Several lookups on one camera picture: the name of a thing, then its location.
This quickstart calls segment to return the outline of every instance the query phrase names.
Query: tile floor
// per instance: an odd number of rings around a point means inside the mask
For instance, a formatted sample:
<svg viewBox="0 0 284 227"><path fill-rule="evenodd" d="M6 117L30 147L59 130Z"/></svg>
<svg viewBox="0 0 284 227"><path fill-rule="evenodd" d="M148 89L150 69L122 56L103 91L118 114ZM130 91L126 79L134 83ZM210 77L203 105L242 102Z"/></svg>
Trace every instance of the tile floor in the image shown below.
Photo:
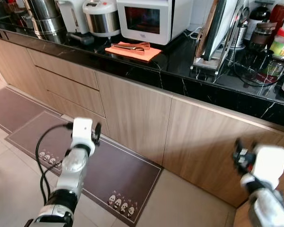
<svg viewBox="0 0 284 227"><path fill-rule="evenodd" d="M0 227L22 227L42 207L40 173L36 162L4 140L0 129ZM54 187L57 176L50 173ZM235 209L164 170L137 227L230 227ZM82 195L74 227L127 227Z"/></svg>

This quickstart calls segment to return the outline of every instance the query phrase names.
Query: brown floor mat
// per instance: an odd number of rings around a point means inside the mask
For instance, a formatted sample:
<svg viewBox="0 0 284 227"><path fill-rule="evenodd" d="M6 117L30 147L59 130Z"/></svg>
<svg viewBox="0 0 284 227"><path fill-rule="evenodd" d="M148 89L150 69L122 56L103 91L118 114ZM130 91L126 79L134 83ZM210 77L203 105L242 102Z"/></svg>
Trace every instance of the brown floor mat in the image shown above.
<svg viewBox="0 0 284 227"><path fill-rule="evenodd" d="M10 88L0 90L0 128L7 133L15 131L45 110L57 114Z"/></svg>
<svg viewBox="0 0 284 227"><path fill-rule="evenodd" d="M66 122L44 112L9 135L6 140L35 157L40 136L50 127ZM60 160L71 143L71 131L60 128L50 132L40 145L42 163ZM115 142L101 137L89 160L83 193L127 225L134 227L161 174L162 167Z"/></svg>

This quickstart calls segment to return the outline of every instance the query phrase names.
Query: red sauce bottle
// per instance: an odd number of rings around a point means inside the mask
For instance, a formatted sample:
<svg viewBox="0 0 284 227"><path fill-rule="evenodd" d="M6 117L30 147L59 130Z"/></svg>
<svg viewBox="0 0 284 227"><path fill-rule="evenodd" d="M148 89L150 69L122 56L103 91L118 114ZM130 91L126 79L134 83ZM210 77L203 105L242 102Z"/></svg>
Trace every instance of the red sauce bottle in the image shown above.
<svg viewBox="0 0 284 227"><path fill-rule="evenodd" d="M284 0L278 2L273 10L271 11L269 20L271 23L277 22L275 30L272 32L267 46L270 48L271 44L274 41L275 35L278 32L279 28L282 27L284 23Z"/></svg>

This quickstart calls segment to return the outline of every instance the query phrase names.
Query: cabinet door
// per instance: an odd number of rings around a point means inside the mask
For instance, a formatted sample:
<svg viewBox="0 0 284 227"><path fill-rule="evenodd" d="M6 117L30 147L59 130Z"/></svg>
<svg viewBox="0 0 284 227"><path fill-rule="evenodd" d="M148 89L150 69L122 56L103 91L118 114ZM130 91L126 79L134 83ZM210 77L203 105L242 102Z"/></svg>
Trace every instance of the cabinet door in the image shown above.
<svg viewBox="0 0 284 227"><path fill-rule="evenodd" d="M284 133L173 98L163 166L238 207L247 199L231 158L236 138L284 147Z"/></svg>
<svg viewBox="0 0 284 227"><path fill-rule="evenodd" d="M42 68L38 68L38 71L47 90L104 116L99 91Z"/></svg>
<svg viewBox="0 0 284 227"><path fill-rule="evenodd" d="M47 102L46 90L25 47L0 40L0 72L7 83Z"/></svg>
<svg viewBox="0 0 284 227"><path fill-rule="evenodd" d="M109 136L162 164L171 96L96 72Z"/></svg>
<svg viewBox="0 0 284 227"><path fill-rule="evenodd" d="M279 191L283 193L284 196L284 173L280 178L280 183L277 187ZM245 202L242 206L237 209L234 227L252 227L248 218L249 202Z"/></svg>
<svg viewBox="0 0 284 227"><path fill-rule="evenodd" d="M92 128L96 127L96 124L101 123L101 134L108 135L108 129L106 120L104 117L91 112L90 110L83 108L51 91L48 91L48 96L50 97L50 105L56 110L61 111L61 113L67 114L71 117L87 117L93 120Z"/></svg>
<svg viewBox="0 0 284 227"><path fill-rule="evenodd" d="M36 66L99 90L94 70L38 51L28 53Z"/></svg>

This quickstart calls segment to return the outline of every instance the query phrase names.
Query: knife rack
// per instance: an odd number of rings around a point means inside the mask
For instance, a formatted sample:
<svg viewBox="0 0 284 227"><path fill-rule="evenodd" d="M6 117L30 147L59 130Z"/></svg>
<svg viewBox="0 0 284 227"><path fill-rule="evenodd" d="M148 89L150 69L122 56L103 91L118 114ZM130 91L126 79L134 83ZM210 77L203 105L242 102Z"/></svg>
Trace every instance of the knife rack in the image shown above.
<svg viewBox="0 0 284 227"><path fill-rule="evenodd" d="M209 69L209 70L214 70L215 74L219 73L220 67L222 66L228 51L230 49L234 34L235 34L235 28L238 26L239 23L239 18L241 16L243 10L243 6L241 7L237 7L231 23L230 23L230 27L228 29L228 32L226 33L225 39L224 41L222 41L223 44L223 48L222 49L217 49L211 59L209 61L205 61L202 56L200 58L196 57L196 52L198 50L198 46L200 44L200 40L201 38L206 38L206 37L202 37L202 31L204 28L201 29L198 37L196 38L196 47L195 47L195 53L193 55L193 60L192 60L192 66L190 67L190 69L192 70L194 67L200 67L200 68L204 68L204 69Z"/></svg>

